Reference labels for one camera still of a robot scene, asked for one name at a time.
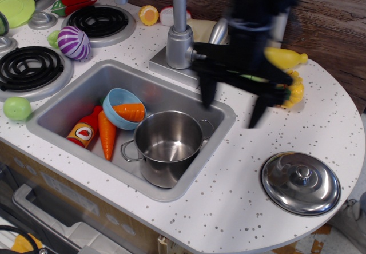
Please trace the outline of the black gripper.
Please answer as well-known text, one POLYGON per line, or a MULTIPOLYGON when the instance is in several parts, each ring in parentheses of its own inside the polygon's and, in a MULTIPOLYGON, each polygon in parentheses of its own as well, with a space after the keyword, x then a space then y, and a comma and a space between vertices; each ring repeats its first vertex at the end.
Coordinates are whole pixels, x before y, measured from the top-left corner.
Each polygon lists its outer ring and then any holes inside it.
POLYGON ((218 82, 251 92, 259 96, 248 125, 252 129, 256 127, 267 107, 281 105, 285 101, 285 91, 277 86, 290 85, 293 79, 266 59, 263 48, 202 42, 195 43, 193 48, 201 56, 194 60, 192 69, 199 75, 202 104, 205 108, 209 108, 214 101, 218 82), (269 82, 255 82, 241 75, 253 75, 269 82))

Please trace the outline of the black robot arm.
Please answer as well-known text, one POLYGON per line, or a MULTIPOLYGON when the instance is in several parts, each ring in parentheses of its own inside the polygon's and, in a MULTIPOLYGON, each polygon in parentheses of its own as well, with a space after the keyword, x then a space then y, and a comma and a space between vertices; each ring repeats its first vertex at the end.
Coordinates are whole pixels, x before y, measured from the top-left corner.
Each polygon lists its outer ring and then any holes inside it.
POLYGON ((257 96, 249 128, 257 125, 268 107, 284 103, 287 94, 279 86, 291 85, 293 79, 270 63, 264 51, 274 17, 296 3, 297 0, 233 0, 226 15, 229 44, 193 45, 198 58, 192 69, 200 78, 204 107, 210 107, 219 82, 257 96))

